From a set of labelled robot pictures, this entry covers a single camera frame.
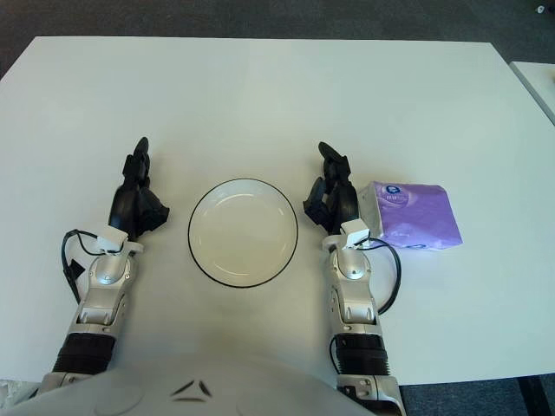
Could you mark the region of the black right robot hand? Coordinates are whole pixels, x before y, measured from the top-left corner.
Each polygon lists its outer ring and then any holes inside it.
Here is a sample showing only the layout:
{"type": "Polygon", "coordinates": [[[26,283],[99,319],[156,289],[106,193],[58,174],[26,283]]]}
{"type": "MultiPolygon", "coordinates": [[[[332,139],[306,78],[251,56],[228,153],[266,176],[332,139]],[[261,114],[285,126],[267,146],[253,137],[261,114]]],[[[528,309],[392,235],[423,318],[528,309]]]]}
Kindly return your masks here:
{"type": "Polygon", "coordinates": [[[323,176],[316,178],[303,202],[304,213],[329,235],[339,235],[343,223],[360,217],[356,189],[349,180],[348,158],[322,141],[318,151],[323,156],[323,176]]]}

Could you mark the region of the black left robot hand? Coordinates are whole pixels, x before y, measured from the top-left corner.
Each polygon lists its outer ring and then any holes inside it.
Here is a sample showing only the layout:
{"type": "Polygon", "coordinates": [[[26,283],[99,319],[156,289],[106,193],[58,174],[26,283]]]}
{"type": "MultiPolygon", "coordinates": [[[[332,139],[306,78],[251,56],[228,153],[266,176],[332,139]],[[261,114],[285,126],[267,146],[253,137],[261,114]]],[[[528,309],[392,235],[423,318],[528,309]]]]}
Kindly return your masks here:
{"type": "Polygon", "coordinates": [[[154,231],[168,219],[170,209],[150,189],[150,158],[147,137],[139,140],[123,166],[123,183],[117,188],[108,224],[127,233],[136,242],[146,231],[154,231]]]}

